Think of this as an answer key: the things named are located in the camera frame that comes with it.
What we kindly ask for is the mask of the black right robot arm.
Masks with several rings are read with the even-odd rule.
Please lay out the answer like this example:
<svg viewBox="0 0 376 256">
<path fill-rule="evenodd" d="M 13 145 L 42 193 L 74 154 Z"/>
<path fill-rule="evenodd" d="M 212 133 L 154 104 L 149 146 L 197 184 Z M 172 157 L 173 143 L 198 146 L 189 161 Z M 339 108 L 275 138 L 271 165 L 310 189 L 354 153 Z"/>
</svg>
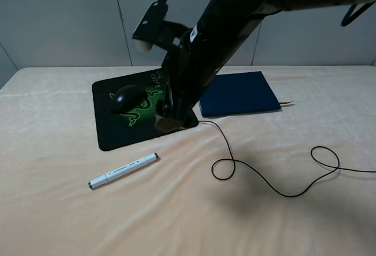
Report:
<svg viewBox="0 0 376 256">
<path fill-rule="evenodd" d="M 188 114 L 209 83 L 263 19 L 284 11 L 375 0 L 210 0 L 195 27 L 169 49 L 166 96 L 156 108 L 155 127 L 169 132 L 185 127 Z"/>
</svg>

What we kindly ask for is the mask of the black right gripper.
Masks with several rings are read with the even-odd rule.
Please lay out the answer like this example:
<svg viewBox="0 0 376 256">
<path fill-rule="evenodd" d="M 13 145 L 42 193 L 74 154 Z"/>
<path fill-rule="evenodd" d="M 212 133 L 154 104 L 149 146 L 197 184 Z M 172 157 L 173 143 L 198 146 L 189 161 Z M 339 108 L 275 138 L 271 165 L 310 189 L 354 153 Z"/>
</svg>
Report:
<svg viewBox="0 0 376 256">
<path fill-rule="evenodd" d="M 185 32 L 162 62 L 166 92 L 156 106 L 155 129 L 168 133 L 190 128 L 188 111 L 231 55 L 232 39 L 200 33 L 191 41 L 190 32 Z"/>
</svg>

